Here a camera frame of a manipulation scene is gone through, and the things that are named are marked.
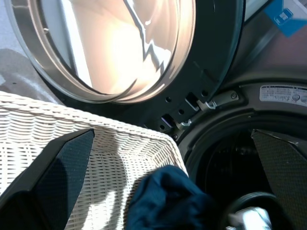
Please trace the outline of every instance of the blue sticker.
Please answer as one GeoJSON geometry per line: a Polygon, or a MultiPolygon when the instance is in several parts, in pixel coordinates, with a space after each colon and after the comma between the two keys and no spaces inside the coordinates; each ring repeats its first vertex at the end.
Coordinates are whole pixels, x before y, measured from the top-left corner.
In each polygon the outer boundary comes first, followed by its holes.
{"type": "Polygon", "coordinates": [[[264,10],[287,37],[307,25],[306,0],[273,0],[264,10]]]}

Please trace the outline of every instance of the warning label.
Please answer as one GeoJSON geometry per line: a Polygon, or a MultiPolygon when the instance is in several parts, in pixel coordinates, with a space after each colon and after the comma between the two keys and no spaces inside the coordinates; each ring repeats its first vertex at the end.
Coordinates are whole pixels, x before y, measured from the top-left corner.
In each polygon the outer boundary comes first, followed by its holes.
{"type": "Polygon", "coordinates": [[[263,85],[260,88],[262,102],[284,102],[307,107],[307,88],[291,85],[263,85]]]}

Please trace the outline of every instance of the white wicker basket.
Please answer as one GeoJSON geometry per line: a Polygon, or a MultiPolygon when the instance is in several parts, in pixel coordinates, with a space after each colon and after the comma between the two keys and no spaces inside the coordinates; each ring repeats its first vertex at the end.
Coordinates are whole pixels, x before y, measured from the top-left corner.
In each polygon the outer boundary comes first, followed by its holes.
{"type": "Polygon", "coordinates": [[[95,139],[68,230],[123,229],[129,197],[144,175],[168,164],[185,171],[167,135],[0,92],[0,194],[50,140],[89,127],[95,139]]]}

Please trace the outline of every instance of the screw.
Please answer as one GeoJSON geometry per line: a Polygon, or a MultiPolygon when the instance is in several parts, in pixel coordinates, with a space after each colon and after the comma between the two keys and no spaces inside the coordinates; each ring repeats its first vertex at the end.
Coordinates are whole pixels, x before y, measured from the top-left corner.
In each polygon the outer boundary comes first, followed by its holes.
{"type": "Polygon", "coordinates": [[[177,134],[175,134],[174,136],[172,136],[172,138],[173,138],[174,140],[177,140],[177,138],[178,138],[177,134]]]}
{"type": "Polygon", "coordinates": [[[236,93],[234,92],[234,93],[232,93],[232,94],[230,95],[230,97],[231,97],[231,99],[235,99],[235,98],[238,97],[238,94],[236,94],[236,93]]]}

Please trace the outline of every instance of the dark blue clothing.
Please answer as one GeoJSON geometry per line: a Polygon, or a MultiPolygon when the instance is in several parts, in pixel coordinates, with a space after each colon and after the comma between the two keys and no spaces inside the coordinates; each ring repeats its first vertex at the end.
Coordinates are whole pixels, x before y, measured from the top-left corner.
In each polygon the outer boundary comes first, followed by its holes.
{"type": "Polygon", "coordinates": [[[166,166],[146,176],[128,210],[126,230],[215,229],[214,202],[179,168],[166,166]]]}

